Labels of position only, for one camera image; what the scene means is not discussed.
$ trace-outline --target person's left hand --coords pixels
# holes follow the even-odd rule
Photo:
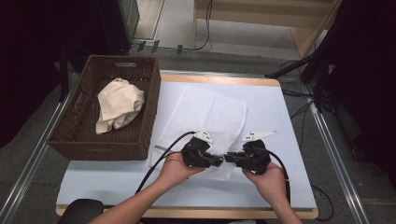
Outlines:
[[[172,188],[183,183],[191,175],[202,172],[205,168],[187,166],[181,153],[174,153],[166,157],[157,181]]]

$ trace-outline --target wooden furniture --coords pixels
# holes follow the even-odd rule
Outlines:
[[[162,71],[149,153],[186,86],[242,101],[247,104],[247,118],[240,137],[252,130],[277,131],[276,135],[263,141],[281,158],[286,168],[289,167],[291,206],[300,218],[317,217],[318,209],[279,83],[274,79],[225,76],[227,74]],[[242,149],[242,142],[235,141],[234,145],[234,150]],[[107,206],[120,203],[134,194],[148,169],[149,160],[70,161],[58,195],[56,212],[61,216],[67,205],[79,198],[99,200]],[[158,173],[153,172],[146,185]],[[234,168],[228,181],[190,178],[166,192],[144,217],[244,219],[276,218],[276,214],[240,168]]]
[[[195,19],[205,20],[209,0],[195,0]],[[332,25],[341,0],[215,0],[211,20],[290,27],[300,56]]]

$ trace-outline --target white table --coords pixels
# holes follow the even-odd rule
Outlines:
[[[291,179],[291,206],[300,218],[318,216],[290,116],[276,80],[164,73],[162,79],[150,150],[170,119],[186,85],[245,102],[247,119],[239,139],[249,131],[276,130],[276,135],[262,140],[269,150],[281,158],[288,170]],[[240,151],[242,145],[242,142],[237,141],[232,148]],[[58,195],[58,215],[75,199],[91,198],[111,206],[132,196],[149,169],[149,159],[150,156],[146,161],[70,161]],[[158,173],[154,171],[146,185]],[[165,193],[144,217],[243,219],[271,218],[276,215],[242,174],[241,169],[234,168],[229,181],[191,177]]]

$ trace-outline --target person's right hand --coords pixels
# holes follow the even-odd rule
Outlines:
[[[260,195],[269,204],[274,205],[279,199],[286,198],[285,176],[282,168],[270,162],[267,170],[262,175],[255,175],[249,170],[242,170],[242,173],[257,188]]]

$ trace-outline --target beige cloth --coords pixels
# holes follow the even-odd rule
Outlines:
[[[139,114],[145,102],[144,92],[127,80],[116,78],[98,94],[100,104],[96,133],[107,133],[112,127],[122,128]]]

